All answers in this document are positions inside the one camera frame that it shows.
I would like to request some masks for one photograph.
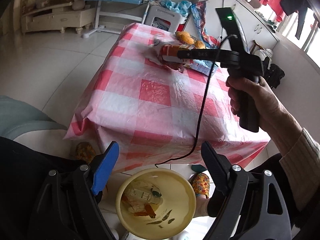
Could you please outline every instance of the plastic tablecloth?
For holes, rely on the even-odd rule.
[[[118,142],[113,172],[183,156],[194,144],[207,76],[192,69],[180,73],[147,59],[146,48],[159,33],[172,39],[172,33],[138,23],[122,31],[84,91],[66,134],[70,139],[95,137],[104,149]],[[240,163],[270,140],[263,130],[239,127],[227,77],[227,70],[219,68],[211,78],[196,150],[171,163],[202,163],[205,140],[232,164]]]

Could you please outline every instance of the black bag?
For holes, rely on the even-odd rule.
[[[264,79],[268,83],[269,87],[277,88],[280,85],[280,79],[284,77],[284,71],[276,64],[271,64],[268,69],[269,60],[264,60]]]

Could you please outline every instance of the stool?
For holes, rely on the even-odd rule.
[[[175,33],[179,25],[184,24],[187,21],[187,18],[183,17],[181,14],[170,11],[158,5],[153,5],[150,7],[144,24],[157,27],[155,24],[155,18],[160,18],[161,20],[170,22],[170,27],[167,31],[171,33]]]

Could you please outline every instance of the knitted slipper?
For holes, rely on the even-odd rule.
[[[196,197],[199,195],[205,195],[206,198],[209,198],[210,180],[208,175],[204,173],[196,174],[191,181],[191,186]]]
[[[96,156],[94,149],[88,142],[81,142],[76,146],[76,158],[90,163]]]

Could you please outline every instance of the drawer handle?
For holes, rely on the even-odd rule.
[[[256,32],[259,28],[260,24],[257,25],[257,27],[254,29],[254,31]]]

